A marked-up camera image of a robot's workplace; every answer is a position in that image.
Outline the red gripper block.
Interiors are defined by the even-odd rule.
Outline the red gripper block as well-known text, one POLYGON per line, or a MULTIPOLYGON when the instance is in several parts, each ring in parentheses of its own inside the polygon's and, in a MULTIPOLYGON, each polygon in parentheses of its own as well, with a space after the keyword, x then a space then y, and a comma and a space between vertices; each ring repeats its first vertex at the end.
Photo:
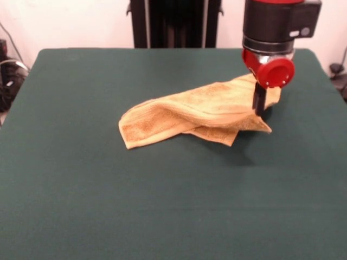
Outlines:
POLYGON ((257 81, 252 108, 256 109, 256 115, 262 116, 266 89, 286 86, 294 77, 294 63, 286 55, 261 55, 247 49, 242 50, 242 59, 257 81))

